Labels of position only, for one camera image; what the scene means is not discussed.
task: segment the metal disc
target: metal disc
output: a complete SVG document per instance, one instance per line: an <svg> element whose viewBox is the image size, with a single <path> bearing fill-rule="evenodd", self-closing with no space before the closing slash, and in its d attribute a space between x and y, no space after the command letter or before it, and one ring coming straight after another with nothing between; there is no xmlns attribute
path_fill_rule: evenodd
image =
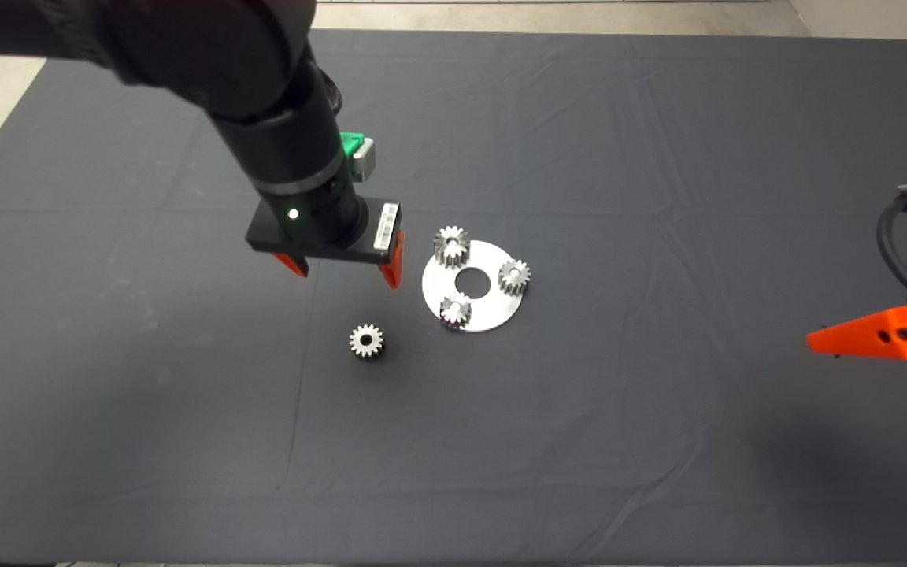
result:
<svg viewBox="0 0 907 567"><path fill-rule="evenodd" d="M471 254L460 268L446 268L429 256L422 272L425 305L439 319L440 302L447 295L457 293L457 274L466 269L479 269L489 276L489 293L482 298L472 298L471 319L460 330L474 333L490 331L506 323L523 301L523 295L508 295L499 288L499 269L508 261L513 261L513 256L499 246L481 240L471 241Z"/></svg>

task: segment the dark gray fabric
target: dark gray fabric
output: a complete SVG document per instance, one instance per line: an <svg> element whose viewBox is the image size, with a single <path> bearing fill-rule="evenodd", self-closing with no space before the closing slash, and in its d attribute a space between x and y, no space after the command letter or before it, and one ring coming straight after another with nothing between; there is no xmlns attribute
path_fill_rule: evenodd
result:
<svg viewBox="0 0 907 567"><path fill-rule="evenodd" d="M4 126L0 561L907 561L907 363L803 342L904 302L907 43L313 41L404 204L396 293L249 252L169 94L53 62ZM425 308L446 224L533 266L505 327Z"/></svg>

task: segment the metal gear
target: metal gear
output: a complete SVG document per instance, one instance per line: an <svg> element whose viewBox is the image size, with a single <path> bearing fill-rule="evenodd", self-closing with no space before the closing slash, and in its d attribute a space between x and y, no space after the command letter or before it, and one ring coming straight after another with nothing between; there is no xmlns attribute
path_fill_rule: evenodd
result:
<svg viewBox="0 0 907 567"><path fill-rule="evenodd" d="M508 261L499 269L499 288L509 295L522 294L530 283L530 266L525 261Z"/></svg>
<svg viewBox="0 0 907 567"><path fill-rule="evenodd" d="M384 334L373 325L360 325L349 337L349 348L360 360L372 360L384 351Z"/></svg>
<svg viewBox="0 0 907 567"><path fill-rule="evenodd" d="M471 253L471 236L457 226L440 229L432 240L436 261L447 268L460 268Z"/></svg>
<svg viewBox="0 0 907 567"><path fill-rule="evenodd" d="M464 294L447 295L439 304L439 319L451 329L460 329L471 319L471 298Z"/></svg>

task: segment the plate center hole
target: plate center hole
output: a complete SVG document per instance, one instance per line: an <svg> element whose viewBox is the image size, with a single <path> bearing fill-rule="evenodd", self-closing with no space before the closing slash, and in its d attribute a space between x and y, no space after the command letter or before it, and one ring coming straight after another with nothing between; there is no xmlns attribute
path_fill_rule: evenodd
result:
<svg viewBox="0 0 907 567"><path fill-rule="evenodd" d="M457 274L457 291L472 300L485 297L489 293L490 287L492 287L492 281L489 281L489 276L486 276L481 269L463 269L461 273Z"/></svg>

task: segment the black cable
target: black cable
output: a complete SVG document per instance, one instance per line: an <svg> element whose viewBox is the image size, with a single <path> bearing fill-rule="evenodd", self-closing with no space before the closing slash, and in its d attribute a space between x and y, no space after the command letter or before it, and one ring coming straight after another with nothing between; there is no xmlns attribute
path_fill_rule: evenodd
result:
<svg viewBox="0 0 907 567"><path fill-rule="evenodd" d="M898 256L894 243L894 221L901 213L907 213L907 196L902 195L891 202L881 213L881 219L877 223L877 247L881 251L888 269L903 286L907 287L907 268L905 263Z"/></svg>

